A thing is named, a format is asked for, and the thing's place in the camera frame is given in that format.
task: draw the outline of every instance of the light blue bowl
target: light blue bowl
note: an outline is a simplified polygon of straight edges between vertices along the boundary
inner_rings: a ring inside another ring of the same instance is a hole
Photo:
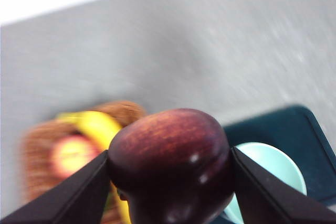
[[[306,183],[300,169],[281,150],[268,144],[252,142],[239,144],[236,147],[284,183],[307,195]],[[236,195],[224,209],[222,217],[236,224],[244,224]]]

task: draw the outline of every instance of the banana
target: banana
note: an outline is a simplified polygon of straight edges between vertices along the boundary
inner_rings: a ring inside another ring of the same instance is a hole
[[[89,137],[100,151],[109,148],[114,136],[122,126],[109,115],[99,111],[81,111],[74,113],[61,113],[57,119],[62,122],[73,123],[84,135]],[[131,224],[127,201],[123,201],[112,184],[112,193],[118,204],[119,214],[123,224]]]

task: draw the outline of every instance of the red apple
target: red apple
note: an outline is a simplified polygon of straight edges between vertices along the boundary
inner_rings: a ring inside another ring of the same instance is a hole
[[[93,160],[99,151],[82,135],[69,135],[58,140],[50,154],[51,170],[59,178],[67,178]]]
[[[210,115],[176,109],[123,128],[109,148],[109,173],[132,224],[204,224],[233,195],[230,148]]]

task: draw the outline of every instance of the dark green tray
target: dark green tray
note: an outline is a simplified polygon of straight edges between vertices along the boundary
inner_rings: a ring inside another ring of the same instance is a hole
[[[224,130],[231,147],[262,142],[282,150],[299,166],[308,196],[326,206],[336,204],[336,157],[307,108],[291,106],[225,126]],[[226,223],[230,222],[222,217],[212,222]]]

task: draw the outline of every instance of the woven basket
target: woven basket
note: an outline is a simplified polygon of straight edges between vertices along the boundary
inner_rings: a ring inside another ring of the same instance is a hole
[[[109,114],[123,127],[145,115],[142,107],[129,101],[109,102],[90,108],[89,110]],[[24,168],[26,202],[37,198],[62,182],[62,179],[55,177],[50,171],[50,151],[58,139],[77,133],[73,124],[52,120],[34,127],[24,136],[22,164]],[[114,197],[111,197],[101,223],[122,223]]]

